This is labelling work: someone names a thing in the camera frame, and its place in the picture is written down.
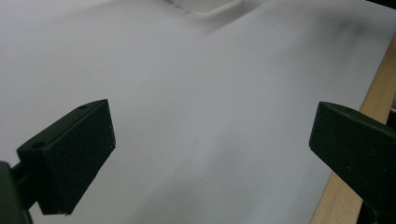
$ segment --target wooden board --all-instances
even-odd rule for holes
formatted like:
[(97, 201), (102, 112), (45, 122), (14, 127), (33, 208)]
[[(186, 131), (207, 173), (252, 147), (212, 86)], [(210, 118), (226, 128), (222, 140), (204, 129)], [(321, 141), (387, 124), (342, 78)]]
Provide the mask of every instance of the wooden board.
[[(360, 112), (385, 123), (396, 92), (396, 33), (379, 65)], [(358, 220), (362, 199), (332, 173), (311, 224), (352, 224)]]

